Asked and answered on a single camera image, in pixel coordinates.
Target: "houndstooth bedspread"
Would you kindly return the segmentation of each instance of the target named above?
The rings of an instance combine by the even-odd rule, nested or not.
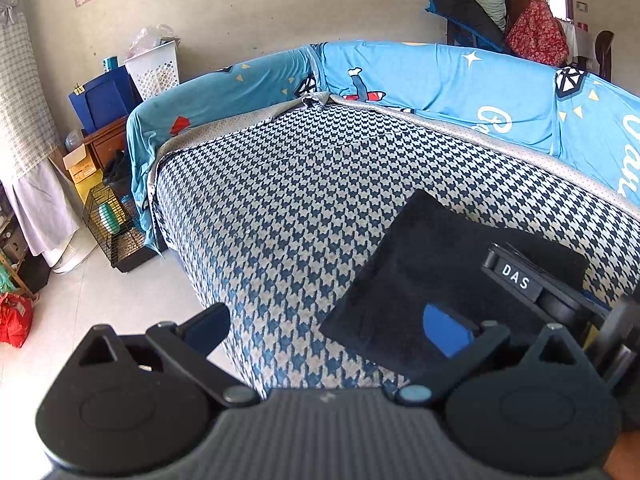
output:
[[[640,226],[604,200],[516,158],[335,104],[172,153],[153,208],[200,302],[231,310],[226,353],[262,394],[401,384],[318,328],[417,188],[585,254],[584,288],[606,303],[636,286]]]

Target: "wooden chair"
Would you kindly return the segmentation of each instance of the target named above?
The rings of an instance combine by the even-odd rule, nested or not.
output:
[[[613,32],[603,30],[596,38],[596,60],[600,64],[600,77],[611,82],[611,43],[613,43]]]

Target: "white tablecloth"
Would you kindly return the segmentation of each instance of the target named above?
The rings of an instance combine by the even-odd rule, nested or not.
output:
[[[560,21],[566,35],[566,44],[569,46],[569,58],[583,56],[596,59],[594,39],[590,32],[576,27],[573,23]]]

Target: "wooden drawer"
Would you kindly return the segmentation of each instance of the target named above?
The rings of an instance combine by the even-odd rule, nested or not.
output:
[[[114,157],[114,152],[116,150],[122,150],[124,152],[127,149],[127,132],[122,131],[108,137],[102,142],[95,142],[92,144],[92,147],[94,149],[95,158],[98,159],[98,164],[100,164],[100,167],[104,169],[104,167]]]

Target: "red triangle print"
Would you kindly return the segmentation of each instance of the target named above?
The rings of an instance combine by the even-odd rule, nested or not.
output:
[[[175,120],[174,125],[171,127],[170,133],[175,136],[189,126],[191,126],[190,120],[188,120],[186,117],[178,116],[178,118]]]

